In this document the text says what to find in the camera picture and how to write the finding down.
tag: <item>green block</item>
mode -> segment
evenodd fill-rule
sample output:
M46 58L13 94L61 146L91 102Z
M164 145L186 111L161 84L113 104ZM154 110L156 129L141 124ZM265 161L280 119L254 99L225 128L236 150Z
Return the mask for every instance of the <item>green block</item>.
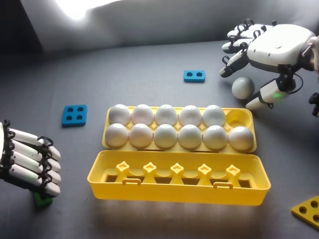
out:
M33 193L33 195L34 195L34 202L37 207L41 207L41 208L47 207L53 202L53 198L44 197L40 195L39 193Z

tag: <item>yellow triangle block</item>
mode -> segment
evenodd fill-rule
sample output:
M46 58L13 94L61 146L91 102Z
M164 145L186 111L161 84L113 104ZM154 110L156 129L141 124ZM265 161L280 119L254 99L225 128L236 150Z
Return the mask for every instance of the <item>yellow triangle block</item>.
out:
M315 196L293 207L291 212L306 223L319 229L319 196Z

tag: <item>blue rectangular block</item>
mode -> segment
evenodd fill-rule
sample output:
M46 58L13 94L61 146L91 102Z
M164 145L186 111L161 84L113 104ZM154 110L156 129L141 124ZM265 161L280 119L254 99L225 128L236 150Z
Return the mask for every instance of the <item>blue rectangular block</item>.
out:
M184 81L203 83L205 81L205 71L184 71Z
M62 126L78 127L86 124L86 114L88 108L86 105L74 105L64 107Z

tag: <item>blue square block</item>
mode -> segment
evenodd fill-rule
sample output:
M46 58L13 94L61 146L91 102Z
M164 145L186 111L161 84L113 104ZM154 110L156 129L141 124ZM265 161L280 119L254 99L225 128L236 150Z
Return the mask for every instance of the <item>blue square block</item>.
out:
M184 81L203 83L205 81L205 71L184 71Z
M78 127L86 124L86 114L88 108L86 105L74 105L64 107L62 126Z

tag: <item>gray table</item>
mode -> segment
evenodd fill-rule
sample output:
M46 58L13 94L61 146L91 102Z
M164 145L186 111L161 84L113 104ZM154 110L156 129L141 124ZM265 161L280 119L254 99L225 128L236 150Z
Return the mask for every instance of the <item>gray table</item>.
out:
M1 57L1 120L54 140L62 155L63 183L53 204L38 210L29 191L1 180L0 238L318 238L318 231L290 213L294 205L319 194L319 119L308 104L319 86L316 73L305 70L300 71L305 81L300 92L272 110L254 113L255 153L272 183L261 206L101 201L93 196L86 178L103 150L109 107L242 107L231 94L237 77L250 76L256 87L277 77L247 66L222 79L222 44ZM205 83L184 83L186 69L205 70ZM62 128L63 108L72 104L87 104L87 124Z

